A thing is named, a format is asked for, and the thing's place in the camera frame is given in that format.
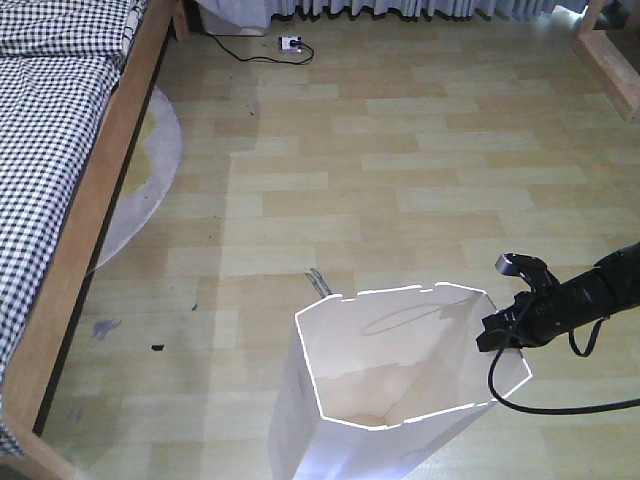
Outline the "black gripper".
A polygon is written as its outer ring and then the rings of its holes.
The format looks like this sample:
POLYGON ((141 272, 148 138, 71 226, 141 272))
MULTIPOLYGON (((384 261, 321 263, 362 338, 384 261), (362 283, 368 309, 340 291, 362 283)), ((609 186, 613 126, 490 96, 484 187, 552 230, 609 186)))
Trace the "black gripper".
POLYGON ((480 352, 502 348, 538 348, 565 332, 565 325, 552 316, 540 315, 540 301, 532 293, 521 292, 514 304, 482 319, 484 330, 476 338, 480 352))

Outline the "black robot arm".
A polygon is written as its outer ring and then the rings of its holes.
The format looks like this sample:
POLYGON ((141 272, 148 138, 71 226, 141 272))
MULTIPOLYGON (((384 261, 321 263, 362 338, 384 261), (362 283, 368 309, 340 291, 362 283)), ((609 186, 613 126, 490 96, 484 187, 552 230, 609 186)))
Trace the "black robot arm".
POLYGON ((561 283, 539 258, 505 253, 496 270, 530 287, 514 304, 482 319, 476 338, 481 352, 537 348, 587 323, 639 305, 639 245, 619 249, 592 269, 561 283))

